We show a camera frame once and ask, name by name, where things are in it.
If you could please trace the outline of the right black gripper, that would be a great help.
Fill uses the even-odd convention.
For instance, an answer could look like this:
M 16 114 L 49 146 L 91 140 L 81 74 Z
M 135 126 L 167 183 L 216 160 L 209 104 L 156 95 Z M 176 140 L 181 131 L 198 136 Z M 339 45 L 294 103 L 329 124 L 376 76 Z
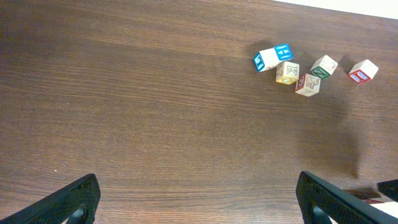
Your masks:
M 388 180 L 377 184 L 378 191 L 393 201 L 398 201 L 398 180 Z

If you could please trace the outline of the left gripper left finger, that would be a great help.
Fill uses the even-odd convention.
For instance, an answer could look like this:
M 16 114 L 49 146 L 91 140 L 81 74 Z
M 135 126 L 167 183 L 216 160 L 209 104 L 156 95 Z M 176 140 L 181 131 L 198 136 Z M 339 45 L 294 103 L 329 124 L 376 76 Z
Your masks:
M 100 201 L 99 183 L 87 174 L 62 189 L 1 220 L 1 223 L 93 224 Z

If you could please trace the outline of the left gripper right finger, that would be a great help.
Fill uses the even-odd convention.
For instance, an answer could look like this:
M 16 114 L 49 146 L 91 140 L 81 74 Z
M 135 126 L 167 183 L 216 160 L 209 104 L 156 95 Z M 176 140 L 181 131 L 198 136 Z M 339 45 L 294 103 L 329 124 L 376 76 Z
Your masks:
M 305 224 L 397 223 L 397 218 L 308 171 L 299 175 L 296 196 Z

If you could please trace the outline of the red number wood block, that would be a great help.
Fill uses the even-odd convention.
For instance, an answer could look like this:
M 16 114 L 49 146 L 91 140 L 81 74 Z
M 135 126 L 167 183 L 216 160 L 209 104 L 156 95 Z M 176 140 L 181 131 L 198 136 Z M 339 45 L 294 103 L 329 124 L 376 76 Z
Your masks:
M 374 199 L 366 199 L 364 202 L 370 204 L 374 208 L 387 213 L 395 218 L 398 218 L 398 203 L 397 202 L 382 202 Z

